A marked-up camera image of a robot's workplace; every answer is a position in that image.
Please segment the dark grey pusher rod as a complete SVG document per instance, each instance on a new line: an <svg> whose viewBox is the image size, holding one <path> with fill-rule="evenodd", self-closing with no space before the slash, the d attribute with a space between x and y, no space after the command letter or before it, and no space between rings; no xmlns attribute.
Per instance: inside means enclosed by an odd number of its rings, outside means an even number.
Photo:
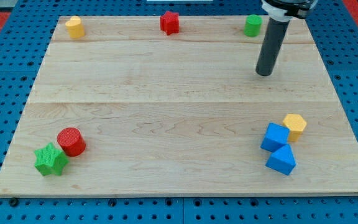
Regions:
<svg viewBox="0 0 358 224"><path fill-rule="evenodd" d="M259 53L255 71L260 76L267 77L272 74L276 60L281 49L290 21L276 21L270 18Z"/></svg>

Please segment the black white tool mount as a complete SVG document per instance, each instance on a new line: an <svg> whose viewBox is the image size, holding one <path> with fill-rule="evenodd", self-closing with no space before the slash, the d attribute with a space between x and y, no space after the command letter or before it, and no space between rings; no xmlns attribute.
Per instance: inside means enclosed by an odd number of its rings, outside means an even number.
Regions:
<svg viewBox="0 0 358 224"><path fill-rule="evenodd" d="M306 19L317 3L318 0L262 0L262 9L271 19L288 22L292 17Z"/></svg>

